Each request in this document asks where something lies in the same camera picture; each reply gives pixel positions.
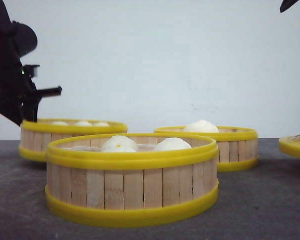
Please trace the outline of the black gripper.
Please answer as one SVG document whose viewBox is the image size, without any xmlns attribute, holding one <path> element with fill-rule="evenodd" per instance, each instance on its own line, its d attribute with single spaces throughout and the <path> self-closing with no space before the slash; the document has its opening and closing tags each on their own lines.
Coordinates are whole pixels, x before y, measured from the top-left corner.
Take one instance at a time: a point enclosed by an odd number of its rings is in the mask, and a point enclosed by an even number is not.
<svg viewBox="0 0 300 240">
<path fill-rule="evenodd" d="M 37 89 L 22 72 L 20 59 L 0 58 L 0 114 L 18 126 L 24 120 L 37 122 L 42 98 L 61 95 L 62 88 Z"/>
</svg>

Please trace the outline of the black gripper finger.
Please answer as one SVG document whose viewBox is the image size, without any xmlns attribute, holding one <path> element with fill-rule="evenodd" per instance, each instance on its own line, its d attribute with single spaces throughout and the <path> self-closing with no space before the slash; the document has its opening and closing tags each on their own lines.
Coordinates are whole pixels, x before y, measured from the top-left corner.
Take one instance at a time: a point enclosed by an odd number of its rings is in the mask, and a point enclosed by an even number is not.
<svg viewBox="0 0 300 240">
<path fill-rule="evenodd" d="M 297 3 L 299 0 L 283 0 L 280 5 L 280 13 L 283 13 L 287 11 L 289 8 L 291 8 L 295 3 Z"/>
</svg>

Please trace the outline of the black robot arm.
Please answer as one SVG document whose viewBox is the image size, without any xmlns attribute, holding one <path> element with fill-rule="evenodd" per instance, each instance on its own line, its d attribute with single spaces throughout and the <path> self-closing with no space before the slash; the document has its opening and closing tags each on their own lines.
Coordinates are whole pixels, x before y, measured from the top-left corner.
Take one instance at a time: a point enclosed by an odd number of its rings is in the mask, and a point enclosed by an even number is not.
<svg viewBox="0 0 300 240">
<path fill-rule="evenodd" d="M 59 96 L 62 88 L 37 89 L 32 81 L 37 64 L 23 65 L 21 57 L 37 46 L 37 36 L 29 26 L 11 21 L 0 0 L 0 114 L 18 126 L 36 122 L 42 98 Z"/>
</svg>

